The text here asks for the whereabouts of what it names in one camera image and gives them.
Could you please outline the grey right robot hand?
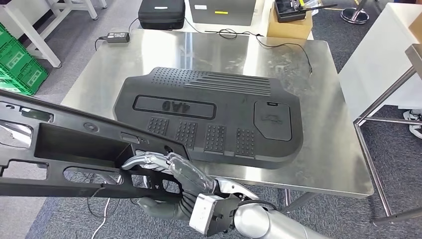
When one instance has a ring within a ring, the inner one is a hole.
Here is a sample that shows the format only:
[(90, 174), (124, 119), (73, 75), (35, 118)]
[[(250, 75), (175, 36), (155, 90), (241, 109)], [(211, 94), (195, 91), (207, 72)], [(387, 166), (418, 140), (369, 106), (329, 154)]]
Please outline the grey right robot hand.
[(143, 152), (129, 158), (121, 168), (129, 170), (139, 165), (173, 175), (182, 185), (182, 198), (176, 203), (157, 202), (148, 197), (137, 200), (137, 205), (149, 216), (189, 221), (199, 194), (212, 193), (216, 182), (186, 158), (171, 152), (167, 155), (157, 152)]

